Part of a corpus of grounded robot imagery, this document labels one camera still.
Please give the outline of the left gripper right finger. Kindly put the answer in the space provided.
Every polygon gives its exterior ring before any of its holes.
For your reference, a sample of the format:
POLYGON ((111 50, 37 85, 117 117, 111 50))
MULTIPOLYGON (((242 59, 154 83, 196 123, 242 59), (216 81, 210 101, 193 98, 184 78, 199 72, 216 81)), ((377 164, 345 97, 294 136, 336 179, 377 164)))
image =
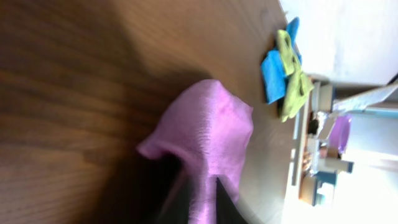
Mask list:
POLYGON ((216 224, 248 224, 219 178, 216 179, 216 224))

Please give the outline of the purple microfiber cloth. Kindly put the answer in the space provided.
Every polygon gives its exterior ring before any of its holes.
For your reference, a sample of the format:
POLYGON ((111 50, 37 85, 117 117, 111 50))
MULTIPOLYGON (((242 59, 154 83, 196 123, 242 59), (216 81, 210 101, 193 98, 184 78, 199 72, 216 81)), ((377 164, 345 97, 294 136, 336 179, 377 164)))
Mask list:
POLYGON ((252 108, 218 80, 202 80, 181 93, 138 147, 148 159, 172 154, 192 179, 189 223, 215 223, 216 178, 233 202, 253 132, 252 108))

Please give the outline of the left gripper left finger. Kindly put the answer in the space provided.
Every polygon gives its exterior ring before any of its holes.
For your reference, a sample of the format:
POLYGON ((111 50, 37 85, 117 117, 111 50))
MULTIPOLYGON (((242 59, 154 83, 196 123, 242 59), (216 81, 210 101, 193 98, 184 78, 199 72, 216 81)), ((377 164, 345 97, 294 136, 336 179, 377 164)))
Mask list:
POLYGON ((179 174, 155 219, 155 223, 188 224, 192 191, 189 176, 179 174))

